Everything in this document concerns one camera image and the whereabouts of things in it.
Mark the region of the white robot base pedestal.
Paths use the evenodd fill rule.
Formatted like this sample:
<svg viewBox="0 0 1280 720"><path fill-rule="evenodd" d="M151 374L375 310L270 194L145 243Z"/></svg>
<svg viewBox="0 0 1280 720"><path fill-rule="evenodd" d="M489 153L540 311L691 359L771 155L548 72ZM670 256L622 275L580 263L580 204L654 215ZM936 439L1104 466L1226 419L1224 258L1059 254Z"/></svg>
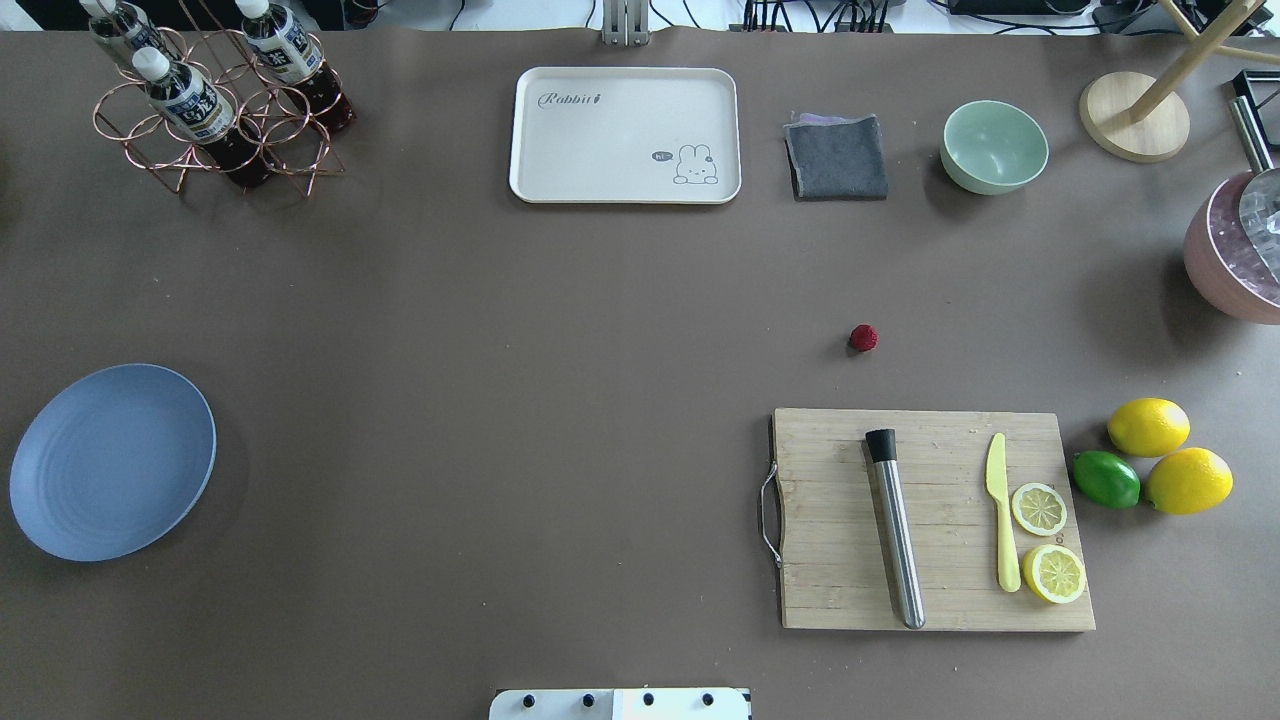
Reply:
<svg viewBox="0 0 1280 720"><path fill-rule="evenodd" d="M731 687L508 689L489 719L750 719L750 691Z"/></svg>

